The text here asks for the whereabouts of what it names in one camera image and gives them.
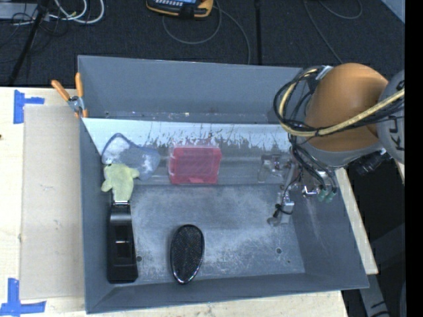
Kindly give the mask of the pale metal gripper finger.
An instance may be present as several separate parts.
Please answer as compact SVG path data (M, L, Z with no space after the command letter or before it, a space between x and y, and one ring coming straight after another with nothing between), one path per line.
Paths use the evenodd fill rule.
M283 201L281 204L276 204L274 213L267 218L267 223L272 227L288 224L294 207L295 203L293 201Z
M290 176L291 161L285 155L263 155L258 170L258 182L287 182Z

